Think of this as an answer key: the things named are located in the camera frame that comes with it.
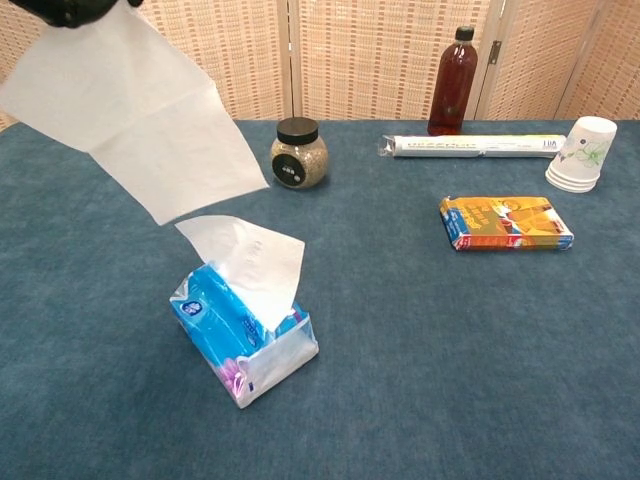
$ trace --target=stack of paper cups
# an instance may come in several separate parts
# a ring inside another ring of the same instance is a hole
[[[616,130],[616,124],[606,118],[579,118],[547,169],[549,183],[573,193],[595,187]]]

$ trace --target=black lid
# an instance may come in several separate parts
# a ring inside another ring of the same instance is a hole
[[[462,42],[470,42],[473,40],[473,27],[458,27],[456,30],[456,40],[460,40]]]
[[[278,122],[278,140],[287,145],[306,145],[318,138],[318,122],[305,117],[285,118]]]

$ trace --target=plastic bottle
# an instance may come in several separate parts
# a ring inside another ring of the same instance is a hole
[[[471,45],[473,33],[473,27],[458,27],[455,43],[442,54],[427,126],[430,135],[460,133],[478,65],[478,54]]]

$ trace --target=gloved hand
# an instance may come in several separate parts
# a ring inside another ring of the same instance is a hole
[[[77,28],[104,17],[118,0],[9,0],[54,27]],[[139,7],[143,0],[128,0]]]

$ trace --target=glass jar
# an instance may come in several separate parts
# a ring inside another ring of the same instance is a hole
[[[271,167],[280,183],[290,188],[308,188],[324,178],[329,152],[318,133],[318,123],[292,117],[278,123],[271,146]]]

